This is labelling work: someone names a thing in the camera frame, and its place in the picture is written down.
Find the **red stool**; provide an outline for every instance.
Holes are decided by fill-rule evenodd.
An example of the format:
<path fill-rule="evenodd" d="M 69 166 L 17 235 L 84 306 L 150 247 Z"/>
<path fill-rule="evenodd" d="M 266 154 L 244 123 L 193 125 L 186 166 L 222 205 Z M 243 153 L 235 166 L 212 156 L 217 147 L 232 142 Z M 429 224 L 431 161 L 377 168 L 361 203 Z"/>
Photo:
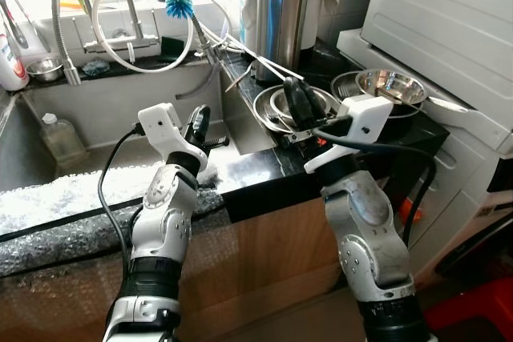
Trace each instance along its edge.
<path fill-rule="evenodd" d="M 462 330 L 466 329 L 468 333 L 471 328 L 487 328 L 485 340 L 513 342 L 513 277 L 495 280 L 464 292 L 430 308 L 424 316 L 430 330 L 436 336 L 437 331 L 440 332 L 441 342 L 444 342 L 442 335 L 456 324 L 460 324 L 461 328 L 451 335 L 460 335 L 462 339 L 457 340 L 470 340 L 468 336 L 463 337 Z M 474 333 L 471 338 L 478 340 L 475 331 L 471 332 Z"/>

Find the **white plastic bottle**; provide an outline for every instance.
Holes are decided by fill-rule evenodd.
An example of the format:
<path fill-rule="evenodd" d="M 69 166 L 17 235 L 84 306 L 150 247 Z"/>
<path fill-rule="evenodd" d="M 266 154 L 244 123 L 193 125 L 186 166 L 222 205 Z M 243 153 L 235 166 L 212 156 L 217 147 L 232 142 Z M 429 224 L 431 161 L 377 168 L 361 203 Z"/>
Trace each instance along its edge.
<path fill-rule="evenodd" d="M 60 167 L 69 167 L 87 156 L 73 125 L 64 119 L 57 119 L 54 114 L 42 117 L 45 123 L 41 136 Z"/>
<path fill-rule="evenodd" d="M 28 82 L 29 75 L 10 49 L 5 27 L 0 23 L 0 85 L 8 91 L 17 91 Z"/>

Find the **chopsticks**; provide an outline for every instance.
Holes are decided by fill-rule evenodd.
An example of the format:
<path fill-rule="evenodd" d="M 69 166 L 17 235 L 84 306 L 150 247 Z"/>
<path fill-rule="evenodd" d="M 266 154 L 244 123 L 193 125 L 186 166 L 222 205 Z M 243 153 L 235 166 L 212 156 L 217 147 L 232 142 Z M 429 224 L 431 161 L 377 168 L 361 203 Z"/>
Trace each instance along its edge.
<path fill-rule="evenodd" d="M 258 60 L 258 62 L 260 62 L 262 64 L 262 66 L 267 68 L 269 71 L 271 71 L 273 74 L 275 74 L 279 79 L 281 79 L 281 81 L 285 81 L 285 76 L 283 76 L 278 71 L 276 71 L 276 69 L 278 69 L 282 72 L 285 72 L 286 74 L 291 75 L 294 78 L 298 78 L 299 80 L 305 80 L 305 78 L 303 78 L 301 75 L 296 74 L 295 72 L 293 72 L 287 68 L 284 68 L 284 67 L 280 66 L 279 64 L 276 64 L 275 62 L 272 62 L 269 59 L 264 58 L 263 56 L 260 56 L 256 52 L 253 52 L 252 50 L 250 50 L 248 47 L 246 47 L 244 44 L 239 42 L 237 39 L 235 39 L 230 34 L 226 34 L 226 36 L 228 37 L 228 39 L 230 39 L 233 42 L 233 44 L 237 48 L 239 48 L 239 49 L 245 51 L 246 53 L 250 54 L 251 56 L 253 56 L 256 60 Z"/>

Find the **wooden cabinet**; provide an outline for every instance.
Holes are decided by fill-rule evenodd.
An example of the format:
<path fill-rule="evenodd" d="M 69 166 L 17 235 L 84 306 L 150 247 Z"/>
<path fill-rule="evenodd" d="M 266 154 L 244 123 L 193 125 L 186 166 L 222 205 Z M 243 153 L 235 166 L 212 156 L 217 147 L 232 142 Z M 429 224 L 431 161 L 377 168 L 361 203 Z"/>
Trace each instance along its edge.
<path fill-rule="evenodd" d="M 0 280 L 0 341 L 100 341 L 120 270 L 116 254 Z M 183 342 L 221 340 L 328 292 L 340 274 L 320 199 L 193 236 L 178 335 Z"/>

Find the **stainless steel sink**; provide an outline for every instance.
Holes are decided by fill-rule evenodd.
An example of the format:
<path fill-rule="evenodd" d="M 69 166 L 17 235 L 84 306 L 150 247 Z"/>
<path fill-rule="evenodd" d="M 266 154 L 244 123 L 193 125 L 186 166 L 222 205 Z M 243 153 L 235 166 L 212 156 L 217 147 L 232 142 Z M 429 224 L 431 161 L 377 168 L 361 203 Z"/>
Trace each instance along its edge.
<path fill-rule="evenodd" d="M 208 138 L 226 135 L 230 145 L 213 150 L 210 163 L 275 147 L 273 138 L 238 90 L 224 93 L 232 80 L 223 70 L 197 96 L 176 100 L 177 94 L 204 82 L 210 70 L 206 64 L 195 64 L 162 74 L 133 74 L 83 82 L 80 86 L 64 84 L 23 92 L 0 136 L 0 191 L 101 169 L 114 144 L 137 121 L 137 112 L 162 102 L 173 103 L 182 123 L 187 122 L 196 106 L 206 103 L 211 107 Z M 38 121 L 47 112 L 75 125 L 90 152 L 86 160 L 67 169 L 55 166 L 38 137 Z M 112 166 L 148 165 L 159 160 L 147 140 L 139 138 L 123 145 Z"/>

